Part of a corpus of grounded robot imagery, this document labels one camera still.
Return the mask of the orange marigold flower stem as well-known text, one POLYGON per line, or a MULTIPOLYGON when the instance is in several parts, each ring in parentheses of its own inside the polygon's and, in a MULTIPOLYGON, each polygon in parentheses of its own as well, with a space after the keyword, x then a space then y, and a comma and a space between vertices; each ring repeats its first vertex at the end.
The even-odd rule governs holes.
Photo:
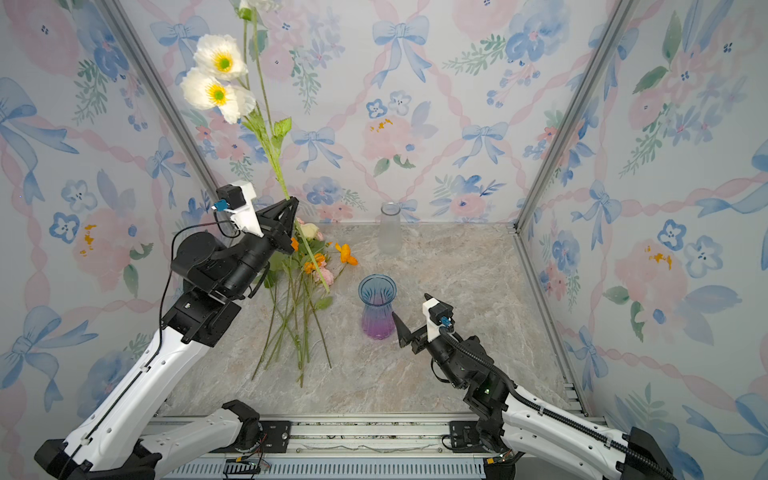
POLYGON ((251 379, 262 371, 276 365, 282 352, 293 348, 293 355, 298 369, 297 382, 304 384, 305 370, 310 361, 308 306, 306 274, 303 267, 304 244, 297 238, 291 239, 292 250, 275 253, 270 265, 262 275, 264 281, 260 287, 269 292, 271 313, 267 327, 266 340, 258 357, 251 379))

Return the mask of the pink orange bud stem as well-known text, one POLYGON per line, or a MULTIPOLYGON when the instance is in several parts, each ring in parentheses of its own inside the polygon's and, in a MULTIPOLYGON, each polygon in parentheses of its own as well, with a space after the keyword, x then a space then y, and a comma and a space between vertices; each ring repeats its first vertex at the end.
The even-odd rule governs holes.
POLYGON ((295 310, 294 327, 296 330, 295 346, 297 349, 298 383, 301 387, 306 382, 308 366, 315 358, 314 350, 319 349, 320 360, 332 366, 325 332, 320 322, 320 314, 332 303, 326 271, 317 269, 317 260, 325 260, 322 254, 298 253, 298 273, 294 277, 295 310))

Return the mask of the blue purple glass vase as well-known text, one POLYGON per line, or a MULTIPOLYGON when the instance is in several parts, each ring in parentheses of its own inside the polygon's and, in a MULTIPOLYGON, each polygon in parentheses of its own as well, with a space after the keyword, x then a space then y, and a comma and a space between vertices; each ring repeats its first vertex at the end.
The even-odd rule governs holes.
POLYGON ((387 275, 371 274, 359 284, 363 303, 361 328, 370 338, 384 340, 395 331, 392 304, 397 295, 396 283, 387 275))

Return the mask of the orange poppy flower stem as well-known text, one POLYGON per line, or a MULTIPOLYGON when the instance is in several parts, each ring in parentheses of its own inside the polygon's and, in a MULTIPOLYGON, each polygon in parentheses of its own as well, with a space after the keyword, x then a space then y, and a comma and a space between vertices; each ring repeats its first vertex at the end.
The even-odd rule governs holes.
POLYGON ((326 262, 320 270, 327 286, 332 286, 347 269, 359 265, 359 260, 353 255, 349 244, 336 243, 334 248, 336 251, 334 260, 330 263, 326 262))

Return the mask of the white flower stem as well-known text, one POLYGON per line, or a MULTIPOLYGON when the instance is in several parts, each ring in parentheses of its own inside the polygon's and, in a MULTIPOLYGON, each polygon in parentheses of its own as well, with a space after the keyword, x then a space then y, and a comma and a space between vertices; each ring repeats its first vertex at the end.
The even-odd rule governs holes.
POLYGON ((176 83, 198 119, 205 112, 215 115, 197 129, 199 153, 235 163, 268 163, 284 199, 290 200, 280 157, 292 119, 272 118, 260 52, 261 17, 280 7, 278 1, 241 1, 235 8, 243 22, 241 41, 199 31, 185 53, 189 69, 176 83))

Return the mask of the pink rose flower stem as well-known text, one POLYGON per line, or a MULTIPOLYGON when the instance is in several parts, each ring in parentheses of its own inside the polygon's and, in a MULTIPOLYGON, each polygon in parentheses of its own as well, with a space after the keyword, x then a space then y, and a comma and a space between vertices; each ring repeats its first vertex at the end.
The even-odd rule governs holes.
POLYGON ((326 263, 326 243, 319 227, 299 219, 294 224, 294 246, 296 255, 306 270, 314 270, 315 266, 326 263))

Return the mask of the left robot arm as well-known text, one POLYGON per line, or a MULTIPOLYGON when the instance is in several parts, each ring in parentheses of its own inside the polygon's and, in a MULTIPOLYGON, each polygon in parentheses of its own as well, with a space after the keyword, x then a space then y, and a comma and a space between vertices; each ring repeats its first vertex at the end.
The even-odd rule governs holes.
POLYGON ((241 213, 261 227, 241 227, 225 246, 199 225, 172 256, 171 275, 187 285, 169 308, 143 354, 83 423, 64 439, 45 441, 36 463, 55 479, 160 479, 220 448, 244 454, 259 449, 266 435, 260 415, 231 400, 213 413, 168 433, 143 432, 186 373, 219 340, 240 313, 240 301, 263 284, 274 253, 293 253, 299 201, 289 197, 260 211, 244 202, 241 213))

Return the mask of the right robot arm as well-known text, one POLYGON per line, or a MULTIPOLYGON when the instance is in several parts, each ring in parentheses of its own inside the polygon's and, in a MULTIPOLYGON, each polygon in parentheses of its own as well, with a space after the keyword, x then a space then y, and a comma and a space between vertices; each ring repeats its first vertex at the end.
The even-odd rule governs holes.
POLYGON ((481 445, 506 462, 532 455, 580 479, 671 479, 655 438, 624 433, 571 414, 532 394, 495 365, 476 336, 455 330, 451 305, 427 295, 424 324, 410 330, 392 317, 400 347, 429 353, 437 378, 463 391, 481 445))

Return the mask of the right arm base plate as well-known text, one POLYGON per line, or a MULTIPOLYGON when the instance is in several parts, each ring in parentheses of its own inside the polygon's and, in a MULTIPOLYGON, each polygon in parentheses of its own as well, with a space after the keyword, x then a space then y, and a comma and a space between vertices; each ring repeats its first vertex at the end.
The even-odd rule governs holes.
POLYGON ((478 421, 454 420, 448 423, 447 446, 455 453, 496 453, 494 437, 478 421))

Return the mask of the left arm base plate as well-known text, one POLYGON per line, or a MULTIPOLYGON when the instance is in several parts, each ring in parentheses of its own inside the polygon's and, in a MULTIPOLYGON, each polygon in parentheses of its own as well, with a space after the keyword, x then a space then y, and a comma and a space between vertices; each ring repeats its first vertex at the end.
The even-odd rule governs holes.
POLYGON ((293 424, 287 420, 260 421, 254 433, 240 435, 228 446, 213 450, 213 453, 286 453, 293 424))

